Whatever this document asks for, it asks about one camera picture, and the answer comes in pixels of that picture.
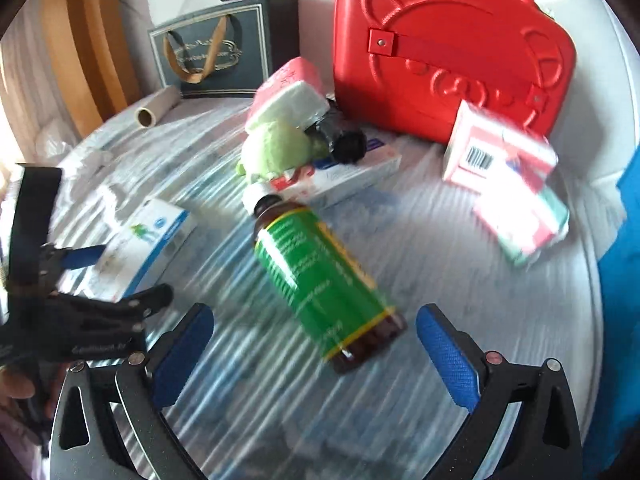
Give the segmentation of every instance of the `paper towel roll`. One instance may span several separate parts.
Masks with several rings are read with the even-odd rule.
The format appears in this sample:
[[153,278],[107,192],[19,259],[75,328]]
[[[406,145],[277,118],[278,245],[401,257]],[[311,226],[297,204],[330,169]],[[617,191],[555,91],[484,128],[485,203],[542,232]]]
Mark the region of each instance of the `paper towel roll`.
[[153,128],[165,113],[180,102],[180,91],[168,86],[156,92],[149,101],[136,110],[136,121],[143,128]]

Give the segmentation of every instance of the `screw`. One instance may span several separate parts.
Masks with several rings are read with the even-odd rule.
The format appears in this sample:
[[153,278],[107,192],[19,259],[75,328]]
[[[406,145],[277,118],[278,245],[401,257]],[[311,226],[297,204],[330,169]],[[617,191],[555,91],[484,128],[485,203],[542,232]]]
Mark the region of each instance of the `screw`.
[[133,352],[127,361],[131,366],[138,366],[145,361],[145,355],[142,352]]
[[502,354],[499,352],[487,352],[484,358],[491,365],[501,365],[503,361]]
[[69,370],[71,370],[72,372],[81,372],[82,370],[84,370],[84,361],[76,361],[71,365]]
[[560,370],[562,370],[562,365],[560,364],[560,361],[556,361],[555,359],[549,359],[549,361],[546,362],[546,366],[552,372],[559,372]]

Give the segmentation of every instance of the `white cap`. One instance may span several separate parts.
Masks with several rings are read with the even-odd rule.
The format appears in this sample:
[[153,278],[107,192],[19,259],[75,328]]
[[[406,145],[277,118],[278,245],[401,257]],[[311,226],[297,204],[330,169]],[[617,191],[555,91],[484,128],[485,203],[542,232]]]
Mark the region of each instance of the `white cap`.
[[253,215],[255,207],[261,199],[269,195],[278,194],[269,182],[254,182],[249,184],[242,194],[242,204],[246,211]]

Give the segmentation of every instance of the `brown bottle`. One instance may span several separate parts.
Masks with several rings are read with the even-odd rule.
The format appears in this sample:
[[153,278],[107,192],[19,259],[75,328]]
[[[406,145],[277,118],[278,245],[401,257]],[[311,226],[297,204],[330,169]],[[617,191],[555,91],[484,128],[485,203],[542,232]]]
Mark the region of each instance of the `brown bottle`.
[[256,218],[255,254],[338,373],[386,348],[406,321],[375,282],[305,205],[251,184],[244,205]]

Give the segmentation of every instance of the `dark gift bag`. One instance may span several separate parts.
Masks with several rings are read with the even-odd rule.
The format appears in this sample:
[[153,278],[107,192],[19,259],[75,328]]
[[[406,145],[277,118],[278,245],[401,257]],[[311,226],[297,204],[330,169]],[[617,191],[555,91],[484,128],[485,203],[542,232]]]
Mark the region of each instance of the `dark gift bag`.
[[253,97],[300,55],[298,0],[242,0],[149,31],[163,86],[189,97]]

